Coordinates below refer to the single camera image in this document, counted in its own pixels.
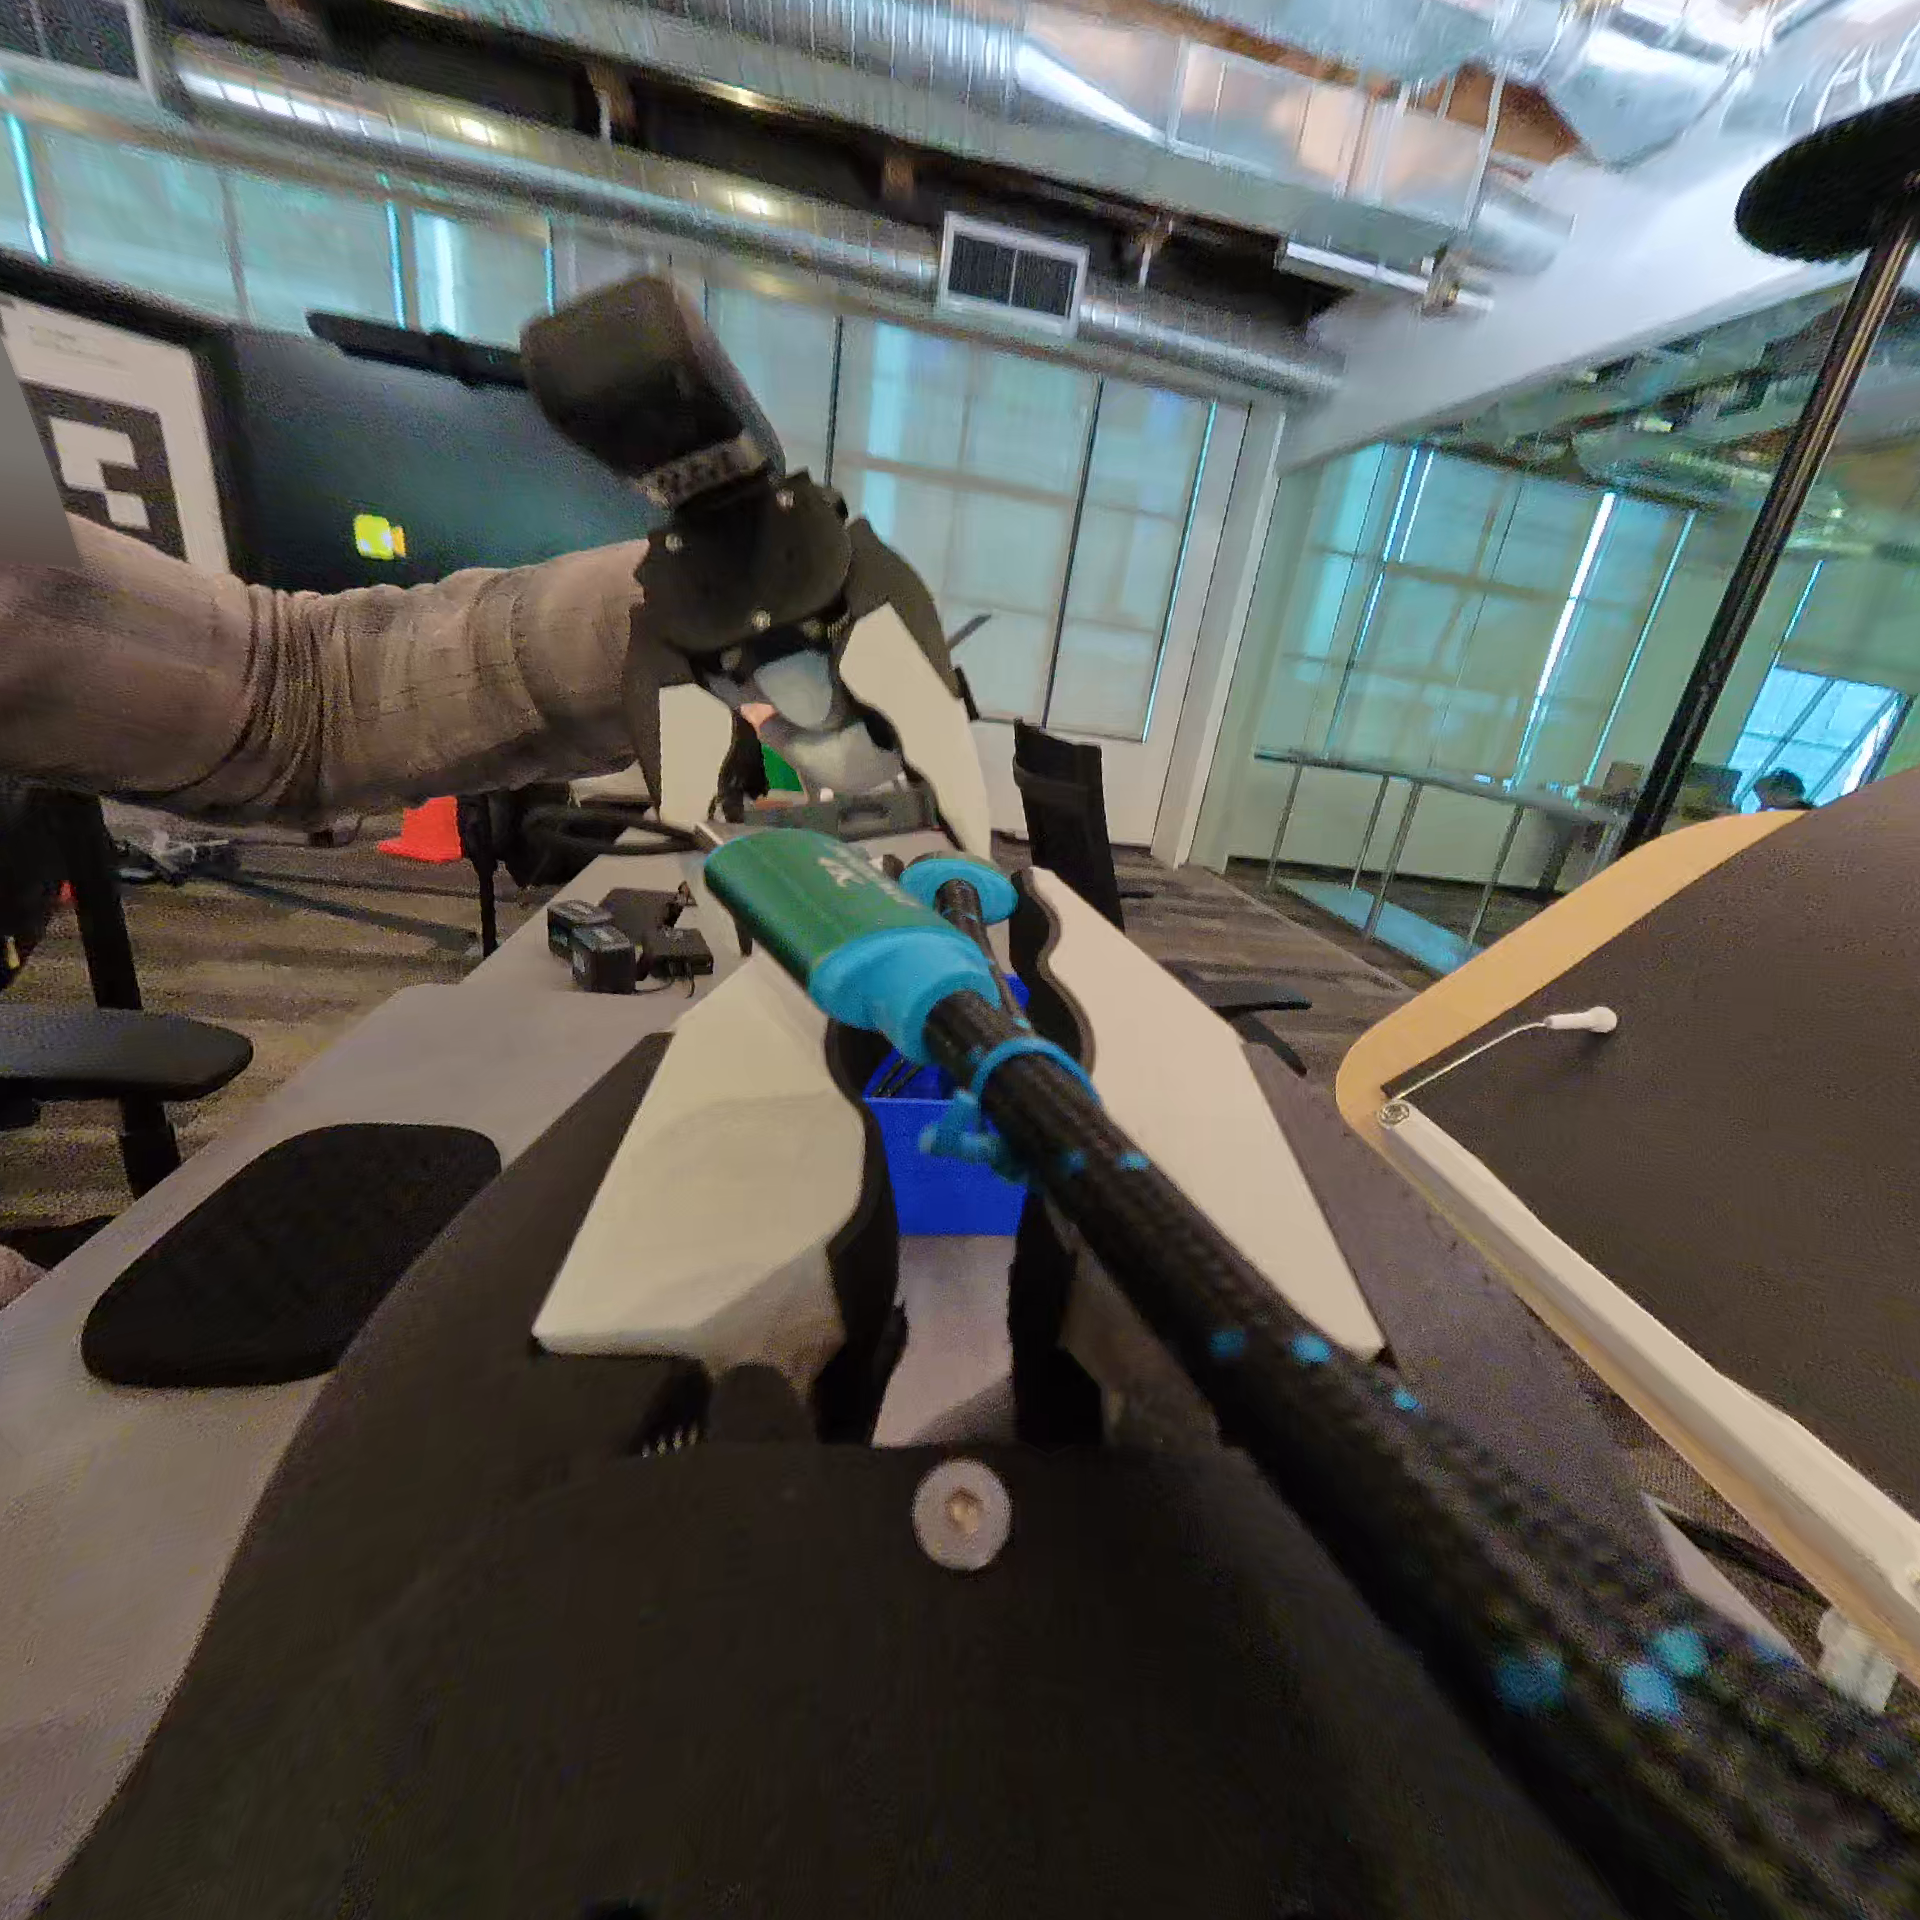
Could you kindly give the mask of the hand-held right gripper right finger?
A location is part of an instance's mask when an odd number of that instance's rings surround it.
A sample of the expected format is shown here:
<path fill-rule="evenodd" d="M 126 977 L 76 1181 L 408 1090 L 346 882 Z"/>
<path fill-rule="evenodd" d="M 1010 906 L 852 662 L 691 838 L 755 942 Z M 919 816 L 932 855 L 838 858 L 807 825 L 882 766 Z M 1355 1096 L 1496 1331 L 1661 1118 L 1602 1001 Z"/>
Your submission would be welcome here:
<path fill-rule="evenodd" d="M 1384 1334 L 1280 1129 L 1260 1051 L 1064 879 L 1028 867 L 1008 938 L 1028 1021 L 1088 1067 L 1120 1126 L 1315 1331 L 1364 1359 Z M 1039 1195 L 1010 1266 L 1015 1435 L 1211 1445 L 1211 1416 L 1085 1243 Z"/>

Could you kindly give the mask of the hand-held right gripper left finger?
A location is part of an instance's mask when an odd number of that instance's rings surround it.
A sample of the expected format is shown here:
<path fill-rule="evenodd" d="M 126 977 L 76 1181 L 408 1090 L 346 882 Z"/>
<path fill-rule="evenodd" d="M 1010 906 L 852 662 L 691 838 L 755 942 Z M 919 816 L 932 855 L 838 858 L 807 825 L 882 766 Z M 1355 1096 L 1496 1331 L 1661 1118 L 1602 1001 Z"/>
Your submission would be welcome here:
<path fill-rule="evenodd" d="M 671 1026 L 532 1338 L 562 1358 L 775 1371 L 872 1440 L 900 1358 L 888 1168 L 835 1030 L 762 951 Z"/>

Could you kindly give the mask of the braided hdmi cable green plugs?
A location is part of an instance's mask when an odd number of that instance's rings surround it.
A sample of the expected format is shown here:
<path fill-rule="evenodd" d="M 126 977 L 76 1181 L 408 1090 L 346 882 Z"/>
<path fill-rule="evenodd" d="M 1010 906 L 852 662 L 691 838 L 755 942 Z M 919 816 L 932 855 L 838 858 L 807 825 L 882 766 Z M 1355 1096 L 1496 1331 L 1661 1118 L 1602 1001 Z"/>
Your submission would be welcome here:
<path fill-rule="evenodd" d="M 704 879 L 829 1019 L 960 1080 L 1035 1033 L 922 889 L 819 831 Z M 1102 1102 L 1030 1067 L 1002 1131 L 1227 1442 L 1634 1914 L 1915 1914 L 1915 1750 L 1315 1331 Z"/>

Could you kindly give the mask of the wooden book stand white base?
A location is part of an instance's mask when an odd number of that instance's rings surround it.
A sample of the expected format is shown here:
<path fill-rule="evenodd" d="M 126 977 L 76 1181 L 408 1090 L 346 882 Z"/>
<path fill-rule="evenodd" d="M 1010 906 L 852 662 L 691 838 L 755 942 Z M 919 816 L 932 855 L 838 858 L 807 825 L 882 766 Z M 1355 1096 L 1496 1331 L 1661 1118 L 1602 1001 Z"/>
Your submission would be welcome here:
<path fill-rule="evenodd" d="M 1623 855 L 1334 1102 L 1820 1601 L 1820 1675 L 1914 1688 L 1918 773 Z"/>

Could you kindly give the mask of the person's left forearm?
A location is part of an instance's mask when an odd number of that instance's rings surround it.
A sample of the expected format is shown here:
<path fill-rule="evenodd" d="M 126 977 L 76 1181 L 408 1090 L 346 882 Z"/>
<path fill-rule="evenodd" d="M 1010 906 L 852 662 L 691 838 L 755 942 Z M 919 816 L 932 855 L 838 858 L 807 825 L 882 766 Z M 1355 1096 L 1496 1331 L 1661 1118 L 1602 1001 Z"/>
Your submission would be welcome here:
<path fill-rule="evenodd" d="M 622 671 L 647 541 L 284 592 L 66 526 L 76 567 L 3 567 L 5 777 L 318 823 L 634 758 Z"/>

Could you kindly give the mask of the black office chair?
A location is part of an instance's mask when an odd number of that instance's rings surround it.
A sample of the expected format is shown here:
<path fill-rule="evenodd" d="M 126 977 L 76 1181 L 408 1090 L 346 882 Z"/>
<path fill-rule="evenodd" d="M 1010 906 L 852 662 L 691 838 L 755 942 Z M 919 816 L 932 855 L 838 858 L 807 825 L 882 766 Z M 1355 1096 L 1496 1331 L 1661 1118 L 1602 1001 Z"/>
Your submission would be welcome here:
<path fill-rule="evenodd" d="M 92 987 L 92 1005 L 5 1001 L 5 1129 L 31 1123 L 47 1104 L 112 1104 L 128 1187 L 149 1193 L 183 1163 L 171 1110 L 223 1091 L 251 1067 L 253 1045 L 143 1005 L 98 800 L 13 778 L 3 800 L 5 997 L 62 901 Z"/>
<path fill-rule="evenodd" d="M 1099 747 L 1015 722 L 1012 773 L 1030 863 L 1058 874 L 1115 930 L 1127 930 Z M 1299 1075 L 1308 1073 L 1300 1054 L 1263 1023 L 1269 1015 L 1308 1009 L 1308 997 L 1272 979 L 1208 979 L 1183 965 L 1164 961 L 1164 971 L 1244 1039 L 1272 1051 Z"/>

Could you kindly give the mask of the small black adapter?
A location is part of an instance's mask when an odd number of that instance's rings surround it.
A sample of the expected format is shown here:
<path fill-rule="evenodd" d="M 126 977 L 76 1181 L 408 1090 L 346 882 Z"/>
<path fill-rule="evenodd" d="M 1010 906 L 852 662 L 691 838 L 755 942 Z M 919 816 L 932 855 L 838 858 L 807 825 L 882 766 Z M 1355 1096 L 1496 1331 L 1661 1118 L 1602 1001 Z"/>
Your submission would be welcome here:
<path fill-rule="evenodd" d="M 692 987 L 695 979 L 712 975 L 712 947 L 700 927 L 685 882 L 669 891 L 614 886 L 598 904 L 634 946 L 639 985 Z"/>

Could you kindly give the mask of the black electronic box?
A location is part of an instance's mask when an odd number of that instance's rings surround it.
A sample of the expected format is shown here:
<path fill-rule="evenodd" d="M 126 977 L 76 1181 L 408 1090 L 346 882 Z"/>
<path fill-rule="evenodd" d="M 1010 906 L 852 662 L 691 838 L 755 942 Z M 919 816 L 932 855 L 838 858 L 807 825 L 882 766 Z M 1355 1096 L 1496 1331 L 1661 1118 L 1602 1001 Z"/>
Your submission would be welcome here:
<path fill-rule="evenodd" d="M 639 947 L 604 902 L 548 902 L 543 942 L 575 989 L 608 997 L 634 997 L 639 989 Z"/>

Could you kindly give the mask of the blue plastic bin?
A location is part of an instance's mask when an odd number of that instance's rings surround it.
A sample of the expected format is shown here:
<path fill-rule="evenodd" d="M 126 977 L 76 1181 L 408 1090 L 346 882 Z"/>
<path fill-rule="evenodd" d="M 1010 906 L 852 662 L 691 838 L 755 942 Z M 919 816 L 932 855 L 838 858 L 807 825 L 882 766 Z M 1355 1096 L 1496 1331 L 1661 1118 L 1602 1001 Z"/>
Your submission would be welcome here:
<path fill-rule="evenodd" d="M 989 1159 L 957 1159 L 925 1150 L 922 1137 L 946 1118 L 957 1090 L 938 1063 L 914 1063 L 875 1033 L 859 1091 L 879 1134 L 879 1152 L 895 1199 L 902 1238 L 1012 1238 L 1024 1208 L 1024 1186 L 1005 1179 Z"/>

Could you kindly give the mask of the white ceiling air vent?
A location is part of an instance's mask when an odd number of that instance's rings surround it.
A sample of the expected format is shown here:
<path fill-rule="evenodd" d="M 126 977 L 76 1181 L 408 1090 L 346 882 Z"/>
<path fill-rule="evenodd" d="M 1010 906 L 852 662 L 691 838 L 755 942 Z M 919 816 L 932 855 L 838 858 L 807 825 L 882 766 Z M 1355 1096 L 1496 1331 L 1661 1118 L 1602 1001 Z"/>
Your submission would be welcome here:
<path fill-rule="evenodd" d="M 943 313 L 1069 341 L 1082 323 L 1088 247 L 949 210 L 935 281 Z"/>

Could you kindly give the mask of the black textured cushion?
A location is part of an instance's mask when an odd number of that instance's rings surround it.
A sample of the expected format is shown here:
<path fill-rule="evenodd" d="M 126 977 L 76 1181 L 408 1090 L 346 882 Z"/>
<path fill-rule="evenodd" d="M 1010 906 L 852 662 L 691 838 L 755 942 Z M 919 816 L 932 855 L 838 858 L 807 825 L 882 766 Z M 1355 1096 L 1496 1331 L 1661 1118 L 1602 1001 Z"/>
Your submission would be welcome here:
<path fill-rule="evenodd" d="M 133 1390 L 290 1385 L 332 1371 L 421 1251 L 502 1169 L 467 1126 L 364 1119 L 274 1142 L 134 1256 L 79 1359 Z"/>

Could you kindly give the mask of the white poster board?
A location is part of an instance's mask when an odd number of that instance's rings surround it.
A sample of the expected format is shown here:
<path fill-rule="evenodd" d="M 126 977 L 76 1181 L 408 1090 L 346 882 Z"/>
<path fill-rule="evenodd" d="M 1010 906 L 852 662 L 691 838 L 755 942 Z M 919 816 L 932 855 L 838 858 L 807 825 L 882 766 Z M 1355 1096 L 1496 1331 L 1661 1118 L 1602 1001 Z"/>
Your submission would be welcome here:
<path fill-rule="evenodd" d="M 199 357 L 16 295 L 5 296 L 5 343 L 63 507 L 229 573 Z"/>

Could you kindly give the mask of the black rod with round disc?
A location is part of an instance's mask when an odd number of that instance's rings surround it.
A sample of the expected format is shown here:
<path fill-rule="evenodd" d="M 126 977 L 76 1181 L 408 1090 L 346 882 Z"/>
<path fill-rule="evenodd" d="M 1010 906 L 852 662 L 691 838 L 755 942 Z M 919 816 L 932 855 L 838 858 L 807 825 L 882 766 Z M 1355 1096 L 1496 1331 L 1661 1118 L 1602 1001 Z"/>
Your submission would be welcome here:
<path fill-rule="evenodd" d="M 1734 206 L 1734 231 L 1750 249 L 1771 258 L 1798 265 L 1855 261 L 1859 270 L 1663 739 L 1620 829 L 1620 855 L 1640 850 L 1669 825 L 1789 533 L 1914 263 L 1918 96 L 1877 102 L 1797 137 L 1744 184 Z"/>

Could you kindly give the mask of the dark wall screen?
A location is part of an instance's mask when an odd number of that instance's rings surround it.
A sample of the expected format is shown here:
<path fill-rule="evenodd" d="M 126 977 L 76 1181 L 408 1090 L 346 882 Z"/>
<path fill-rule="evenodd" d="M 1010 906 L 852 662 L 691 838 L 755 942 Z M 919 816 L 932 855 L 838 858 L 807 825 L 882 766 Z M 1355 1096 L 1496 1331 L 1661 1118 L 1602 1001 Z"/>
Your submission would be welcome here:
<path fill-rule="evenodd" d="M 204 357 L 229 553 L 253 584 L 429 584 L 647 537 L 656 509 L 572 446 L 516 352 L 310 310 Z"/>

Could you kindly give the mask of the long silver ceiling duct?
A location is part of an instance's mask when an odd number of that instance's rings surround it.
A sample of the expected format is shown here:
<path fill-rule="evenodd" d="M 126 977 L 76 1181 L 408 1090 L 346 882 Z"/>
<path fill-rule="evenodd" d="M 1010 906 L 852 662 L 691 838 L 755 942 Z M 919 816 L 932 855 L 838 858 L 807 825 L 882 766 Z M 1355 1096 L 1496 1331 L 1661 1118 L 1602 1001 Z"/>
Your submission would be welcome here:
<path fill-rule="evenodd" d="M 859 318 L 1102 368 L 1183 393 L 1316 405 L 1344 376 L 1300 330 L 1088 277 L 1068 329 L 943 298 L 943 250 L 924 231 L 708 165 L 610 145 L 502 112 L 364 80 L 223 38 L 166 48 L 183 109 L 205 127 L 330 153 L 418 182 L 548 208 L 700 258 L 717 281 Z"/>

